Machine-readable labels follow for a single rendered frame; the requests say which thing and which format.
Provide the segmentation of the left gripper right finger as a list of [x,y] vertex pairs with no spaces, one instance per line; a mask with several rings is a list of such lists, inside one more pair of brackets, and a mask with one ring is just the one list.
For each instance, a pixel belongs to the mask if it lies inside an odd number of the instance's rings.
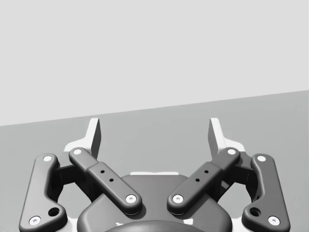
[[274,159],[250,157],[241,143],[225,138],[220,121],[210,118],[208,142],[212,160],[205,162],[167,199],[174,215],[187,213],[204,195],[219,200],[234,184],[243,184],[251,203],[243,209],[241,223],[252,232],[288,232],[291,224]]

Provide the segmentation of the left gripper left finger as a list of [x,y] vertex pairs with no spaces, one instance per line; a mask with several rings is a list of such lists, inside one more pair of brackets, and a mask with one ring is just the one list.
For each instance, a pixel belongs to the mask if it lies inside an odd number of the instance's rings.
[[99,118],[89,121],[84,138],[68,143],[62,157],[39,155],[33,164],[19,221],[21,232],[57,232],[68,216],[58,203],[64,185],[76,183],[94,201],[103,193],[125,215],[142,210],[141,196],[107,164],[97,160],[101,142]]

